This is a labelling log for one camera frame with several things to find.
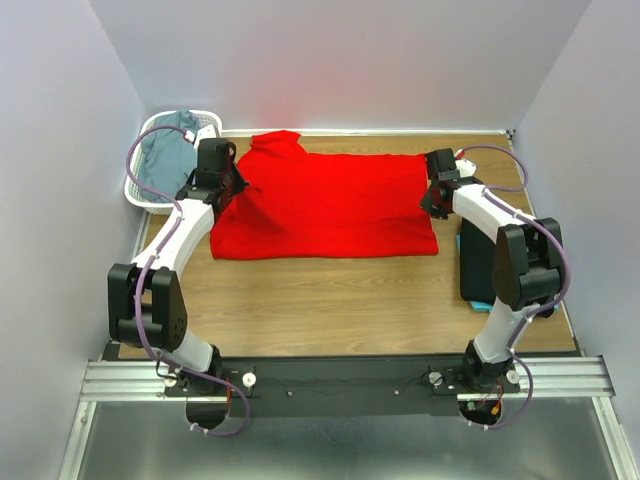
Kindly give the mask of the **red t shirt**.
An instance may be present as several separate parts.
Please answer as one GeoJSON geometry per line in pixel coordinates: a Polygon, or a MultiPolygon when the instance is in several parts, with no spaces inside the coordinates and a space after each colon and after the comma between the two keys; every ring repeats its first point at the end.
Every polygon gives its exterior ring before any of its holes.
{"type": "Polygon", "coordinates": [[[214,259],[438,254],[419,206],[423,155],[311,153],[299,139],[286,130],[252,138],[237,163],[249,185],[210,233],[214,259]]]}

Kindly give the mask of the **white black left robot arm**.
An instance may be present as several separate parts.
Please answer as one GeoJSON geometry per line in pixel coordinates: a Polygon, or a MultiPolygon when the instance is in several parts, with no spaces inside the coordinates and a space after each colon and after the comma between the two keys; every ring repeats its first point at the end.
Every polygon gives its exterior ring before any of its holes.
{"type": "Polygon", "coordinates": [[[196,167],[172,199],[167,221],[128,264],[107,274],[109,333],[166,363],[201,395],[231,384],[223,378],[219,349],[188,326],[180,278],[197,244],[248,183],[236,164],[236,146],[222,138],[194,141],[196,167]]]}

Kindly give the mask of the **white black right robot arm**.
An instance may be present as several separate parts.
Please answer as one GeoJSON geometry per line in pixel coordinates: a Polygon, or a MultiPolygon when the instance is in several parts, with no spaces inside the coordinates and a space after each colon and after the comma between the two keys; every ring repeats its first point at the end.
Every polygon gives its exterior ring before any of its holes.
{"type": "Polygon", "coordinates": [[[550,315],[571,282],[559,223],[525,214],[475,177],[464,151],[425,154],[428,189],[420,207],[433,218],[451,214],[474,225],[495,246],[489,318],[469,343],[460,367],[462,384],[483,391],[504,376],[515,347],[538,315],[550,315]]]}

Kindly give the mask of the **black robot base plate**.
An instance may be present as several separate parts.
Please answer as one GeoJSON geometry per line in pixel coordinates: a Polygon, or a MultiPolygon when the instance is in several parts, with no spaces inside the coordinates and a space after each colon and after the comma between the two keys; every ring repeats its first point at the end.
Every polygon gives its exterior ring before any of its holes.
{"type": "Polygon", "coordinates": [[[259,419],[456,416],[469,400],[488,408],[494,398],[520,390],[505,376],[469,388],[460,354],[226,357],[221,367],[223,379],[236,385],[236,391],[198,376],[163,371],[165,392],[187,398],[191,413],[259,419]]]}

